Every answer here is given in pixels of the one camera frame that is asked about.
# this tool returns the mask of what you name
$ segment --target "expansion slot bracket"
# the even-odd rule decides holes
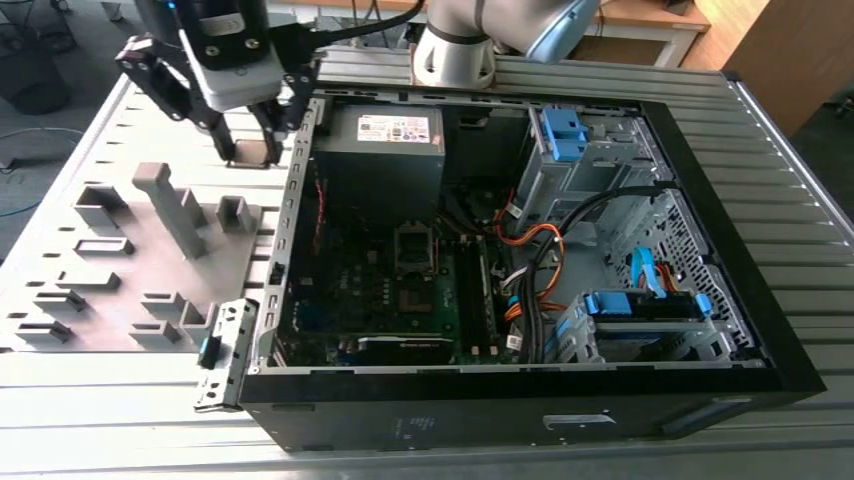
[[[213,329],[201,342],[199,352],[199,366],[205,375],[196,387],[196,412],[243,410],[237,405],[237,397],[256,319],[257,303],[251,299],[235,300],[219,307]]]

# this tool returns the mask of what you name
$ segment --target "aluminum profile table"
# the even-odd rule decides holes
[[[407,84],[408,55],[332,49],[321,76]],[[670,105],[828,391],[679,441],[288,455],[248,415],[192,413],[195,355],[9,353],[0,355],[0,386],[10,387],[0,389],[0,473],[74,472],[94,478],[116,472],[220,475],[240,470],[247,476],[253,472],[259,478],[280,478],[275,472],[287,470],[296,478],[850,478],[854,231],[744,86],[718,73],[575,62],[543,66],[503,58],[495,88]],[[257,135],[240,126],[247,124],[243,113],[228,116],[236,137]],[[176,128],[192,130],[172,124],[122,78],[0,269],[0,285],[38,253],[33,245],[45,229],[54,228],[56,212],[92,171],[97,152],[121,144],[125,151],[142,149],[152,131]],[[181,155],[216,161],[204,142],[190,141],[180,149]],[[257,189],[275,196],[283,188],[280,173],[256,173],[235,183],[216,177],[208,187]],[[251,266],[247,279],[259,268]],[[307,472],[319,468],[325,472]]]

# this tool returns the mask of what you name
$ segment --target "blue plastic tab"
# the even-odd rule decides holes
[[[569,319],[564,318],[557,328],[555,329],[548,341],[545,342],[545,346],[543,347],[543,351],[548,353],[552,348],[555,348],[555,344],[560,341],[560,336],[564,334],[567,328],[569,328]]]
[[[631,315],[631,305],[626,292],[593,292],[599,314],[601,315]]]
[[[569,108],[543,108],[543,130],[555,162],[576,162],[587,150],[587,127]]]
[[[694,300],[696,300],[696,306],[699,307],[699,311],[702,312],[703,317],[710,316],[711,312],[714,311],[714,307],[711,305],[708,295],[706,295],[704,293],[698,293],[694,296]]]
[[[587,314],[595,315],[599,313],[599,305],[592,295],[584,295],[584,306],[587,307]]]

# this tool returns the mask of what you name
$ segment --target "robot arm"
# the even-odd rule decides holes
[[[264,0],[136,0],[149,33],[128,40],[116,63],[169,118],[189,119],[211,134],[229,164],[265,167],[279,162],[281,141],[301,124],[320,66],[316,50],[408,22],[423,5],[416,0],[405,13],[369,25],[313,31],[296,23],[271,28]],[[488,86],[489,38],[533,60],[556,61],[577,43],[597,5],[597,0],[432,0],[415,54],[417,79],[432,86]],[[284,105],[277,102],[283,79],[293,92]],[[261,126],[263,158],[249,159],[231,138],[223,112],[243,106]]]
[[[329,32],[300,24],[269,28],[264,0],[136,0],[149,33],[130,37],[116,63],[169,118],[189,119],[211,134],[229,165],[265,167],[279,162],[281,141],[301,124],[320,64],[315,51],[405,23],[423,4],[417,0],[383,22]],[[284,105],[281,80],[293,93]],[[243,106],[261,126],[260,158],[235,144],[223,117]]]

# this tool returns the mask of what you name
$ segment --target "white label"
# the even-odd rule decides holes
[[[229,13],[228,15],[220,15],[219,17],[201,18],[199,20],[201,32],[211,36],[219,37],[221,35],[231,35],[241,32],[245,28],[245,22],[243,16],[239,13]]]
[[[521,209],[511,203],[507,205],[507,213],[519,218],[521,216]]]
[[[515,351],[521,350],[521,337],[507,335],[507,348]]]
[[[356,139],[360,142],[429,143],[429,121],[427,117],[361,115]]]

